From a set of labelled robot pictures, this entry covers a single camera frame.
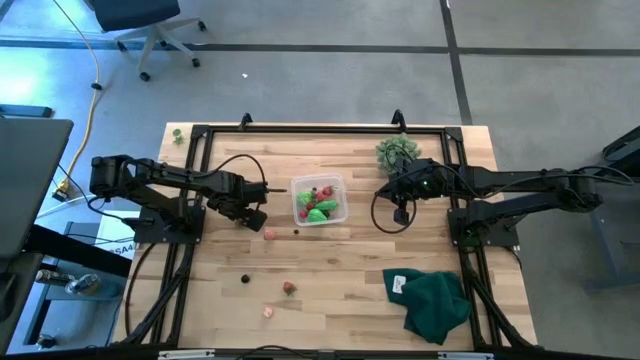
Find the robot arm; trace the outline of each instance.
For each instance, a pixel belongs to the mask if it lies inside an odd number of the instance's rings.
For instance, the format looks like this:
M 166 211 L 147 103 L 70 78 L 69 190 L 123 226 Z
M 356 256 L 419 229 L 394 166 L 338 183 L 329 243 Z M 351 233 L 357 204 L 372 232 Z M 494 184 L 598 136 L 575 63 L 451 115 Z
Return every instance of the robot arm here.
M 91 166 L 89 189 L 98 198 L 131 200 L 158 212 L 165 223 L 188 224 L 188 207 L 185 201 L 169 198 L 148 187 L 149 184 L 195 191 L 208 199 L 209 208 L 230 220 L 240 220 L 254 231 L 260 230 L 267 219 L 264 212 L 249 208 L 252 203 L 266 204 L 269 192 L 266 182 L 252 183 L 228 171 L 202 173 L 127 155 L 95 157 Z M 135 166 L 134 173 L 129 166 Z

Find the yellow cable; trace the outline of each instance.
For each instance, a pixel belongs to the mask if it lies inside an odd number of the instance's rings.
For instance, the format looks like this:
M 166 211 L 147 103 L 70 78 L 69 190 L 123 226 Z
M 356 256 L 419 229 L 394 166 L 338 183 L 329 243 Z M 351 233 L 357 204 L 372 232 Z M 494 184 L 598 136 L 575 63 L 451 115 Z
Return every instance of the yellow cable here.
M 93 52 L 93 49 L 91 48 L 91 45 L 89 44 L 89 41 L 87 41 L 87 38 L 84 36 L 82 31 L 80 31 L 80 29 L 76 26 L 76 24 L 73 22 L 73 20 L 71 20 L 71 17 L 69 17 L 67 12 L 64 11 L 62 6 L 60 6 L 60 4 L 58 4 L 58 1 L 57 0 L 53 0 L 53 2 L 58 6 L 58 9 L 60 9 L 60 11 L 62 11 L 64 16 L 69 20 L 71 25 L 73 25 L 73 27 L 76 29 L 78 34 L 80 34 L 80 36 L 82 37 L 82 40 L 84 40 L 84 43 L 87 45 L 87 48 L 89 49 L 89 51 L 91 52 L 91 55 L 93 56 L 93 61 L 96 64 L 96 81 L 95 81 L 95 83 L 96 84 L 100 84 L 100 65 L 98 64 L 98 58 L 96 57 L 96 54 Z M 78 161 L 78 157 L 80 157 L 80 154 L 84 150 L 85 146 L 87 146 L 87 142 L 89 141 L 89 134 L 91 133 L 91 124 L 93 123 L 93 110 L 96 107 L 96 99 L 98 97 L 98 91 L 99 91 L 98 89 L 93 89 L 93 98 L 91 99 L 91 106 L 89 107 L 89 118 L 87 119 L 87 128 L 86 128 L 86 130 L 84 132 L 84 138 L 82 139 L 82 144 L 80 144 L 80 148 L 78 149 L 78 151 L 76 151 L 76 154 L 73 156 L 73 159 L 71 160 L 71 164 L 67 168 L 67 173 L 69 175 L 71 175 L 71 172 L 73 171 L 73 167 L 76 165 L 76 162 Z M 60 182 L 60 186 L 58 186 L 58 190 L 61 190 L 62 192 L 66 193 L 68 188 L 69 188 L 69 176 L 65 176 L 64 180 L 62 180 Z

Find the green pepper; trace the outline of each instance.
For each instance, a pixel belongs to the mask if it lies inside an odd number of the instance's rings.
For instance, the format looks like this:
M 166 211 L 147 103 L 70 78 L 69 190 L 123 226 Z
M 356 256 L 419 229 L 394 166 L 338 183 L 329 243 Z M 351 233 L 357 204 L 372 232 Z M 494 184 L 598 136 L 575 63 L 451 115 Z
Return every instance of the green pepper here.
M 311 209 L 309 211 L 309 215 L 307 216 L 307 220 L 309 222 L 327 221 L 327 217 L 324 216 L 322 211 L 314 208 L 314 209 Z
M 307 206 L 307 204 L 310 204 L 311 201 L 313 201 L 313 196 L 310 191 L 298 193 L 296 198 L 298 199 L 298 203 L 303 206 Z
M 335 210 L 338 207 L 338 202 L 335 200 L 321 201 L 314 206 L 318 210 Z

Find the clear plastic container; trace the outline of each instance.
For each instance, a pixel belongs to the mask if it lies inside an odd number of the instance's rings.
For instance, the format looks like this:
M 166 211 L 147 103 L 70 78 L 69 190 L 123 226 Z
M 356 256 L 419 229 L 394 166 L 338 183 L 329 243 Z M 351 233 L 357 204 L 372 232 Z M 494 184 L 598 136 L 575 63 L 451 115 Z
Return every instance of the clear plastic container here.
M 298 202 L 297 195 L 301 192 L 311 191 L 314 187 L 318 192 L 322 192 L 327 186 L 331 186 L 332 194 L 327 200 L 335 200 L 338 207 L 330 211 L 327 221 L 307 221 L 306 218 L 300 217 L 300 211 L 307 211 L 304 204 Z M 344 186 L 344 180 L 339 174 L 322 174 L 300 176 L 291 180 L 291 194 L 293 199 L 293 218 L 299 226 L 315 226 L 341 223 L 349 217 L 349 209 L 347 207 L 347 189 Z

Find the sticker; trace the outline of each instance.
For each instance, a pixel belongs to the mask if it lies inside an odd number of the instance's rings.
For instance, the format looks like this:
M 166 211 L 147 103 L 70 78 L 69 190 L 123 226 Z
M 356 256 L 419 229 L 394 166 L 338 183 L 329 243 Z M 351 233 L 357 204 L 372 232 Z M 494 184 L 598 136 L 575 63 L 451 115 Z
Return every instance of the sticker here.
M 402 294 L 402 285 L 407 283 L 407 278 L 404 276 L 396 275 L 393 278 L 393 292 L 396 294 Z

